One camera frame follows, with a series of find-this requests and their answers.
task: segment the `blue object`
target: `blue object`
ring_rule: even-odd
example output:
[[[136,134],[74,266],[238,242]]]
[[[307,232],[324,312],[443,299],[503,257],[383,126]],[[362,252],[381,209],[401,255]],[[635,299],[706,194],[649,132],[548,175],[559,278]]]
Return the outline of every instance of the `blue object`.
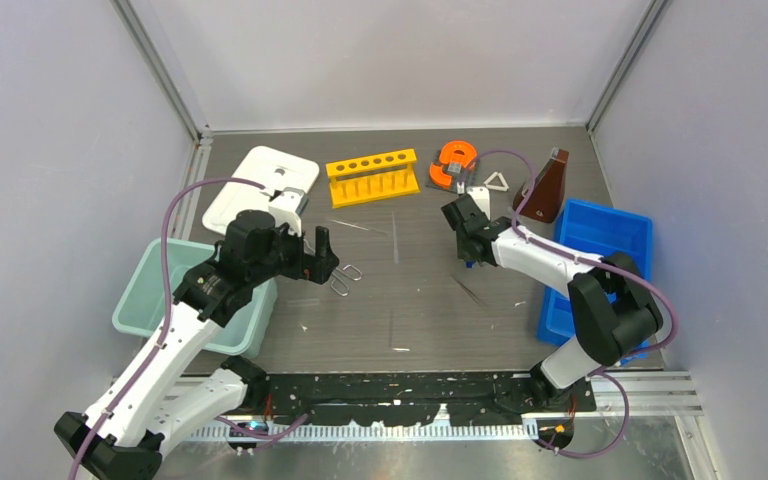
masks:
[[[620,251],[634,259],[643,278],[652,278],[652,220],[634,213],[596,205],[583,200],[567,200],[555,224],[554,240],[582,252],[608,256]],[[546,287],[537,338],[561,346],[575,335],[572,306],[557,291]],[[635,355],[623,364],[646,354]]]
[[[213,255],[213,245],[169,239],[169,280],[172,291],[181,283],[184,274]],[[151,242],[137,265],[125,293],[113,312],[116,330],[140,337],[150,337],[164,313],[163,280],[160,272],[160,239]],[[237,311],[205,350],[225,355],[256,357],[272,315],[278,286],[275,280],[258,285],[252,292],[252,301]]]

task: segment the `green plastic bin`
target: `green plastic bin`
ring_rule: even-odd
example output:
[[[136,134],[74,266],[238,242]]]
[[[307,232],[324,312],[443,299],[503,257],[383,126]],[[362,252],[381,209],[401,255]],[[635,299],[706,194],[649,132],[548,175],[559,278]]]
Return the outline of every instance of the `green plastic bin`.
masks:
[[[191,267],[213,255],[213,245],[169,239],[169,278],[172,291]],[[163,282],[160,271],[160,239],[151,242],[128,287],[113,312],[113,326],[122,333],[148,338],[163,319]],[[269,324],[278,297],[275,280],[254,289],[252,301],[238,311],[205,350],[254,358]]]

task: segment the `white triangle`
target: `white triangle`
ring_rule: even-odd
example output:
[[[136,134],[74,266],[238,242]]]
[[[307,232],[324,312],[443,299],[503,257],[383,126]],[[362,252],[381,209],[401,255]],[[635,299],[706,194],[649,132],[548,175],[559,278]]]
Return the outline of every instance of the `white triangle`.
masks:
[[[490,185],[490,182],[497,178],[501,185]],[[487,180],[484,180],[484,186],[487,187],[488,190],[495,190],[497,192],[507,192],[509,189],[508,182],[505,181],[505,176],[502,175],[502,172],[493,172],[492,175],[487,177]]]

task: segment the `white cutting board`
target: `white cutting board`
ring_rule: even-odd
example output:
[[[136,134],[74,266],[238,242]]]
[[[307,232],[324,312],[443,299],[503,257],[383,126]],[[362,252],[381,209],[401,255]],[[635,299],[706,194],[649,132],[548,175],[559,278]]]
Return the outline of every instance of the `white cutting board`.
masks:
[[[205,228],[225,235],[228,224],[242,210],[269,211],[269,199],[275,191],[292,187],[310,192],[319,176],[319,165],[304,158],[269,147],[254,147],[249,151],[232,177],[245,178],[263,184],[259,190],[240,183],[227,183],[213,200],[201,222]]]

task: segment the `robotic arm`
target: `robotic arm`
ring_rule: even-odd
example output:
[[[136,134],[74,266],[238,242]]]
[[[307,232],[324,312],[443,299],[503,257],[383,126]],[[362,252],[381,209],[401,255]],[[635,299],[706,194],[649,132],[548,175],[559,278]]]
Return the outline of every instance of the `robotic arm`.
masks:
[[[455,231],[458,258],[524,273],[554,288],[572,304],[576,335],[531,370],[530,389],[538,404],[558,397],[597,368],[616,364],[661,329],[660,310],[645,288],[528,242],[513,230],[510,218],[490,221],[489,203],[480,195],[468,192],[442,208]],[[536,236],[522,225],[517,228]],[[541,242],[575,258],[600,260],[640,275],[624,253],[602,258],[545,239]]]
[[[266,373],[242,357],[230,357],[185,395],[167,403],[163,399],[196,354],[251,302],[255,287],[279,275],[321,285],[339,265],[327,228],[316,227],[315,252],[305,253],[299,220],[305,204],[303,192],[285,189],[270,201],[268,212],[240,212],[213,256],[187,271],[173,294],[173,323],[161,350],[91,440],[82,465],[93,475],[148,480],[169,451],[209,420],[261,404],[268,393]],[[72,456],[157,344],[161,330],[162,324],[83,414],[61,416],[54,430]]]

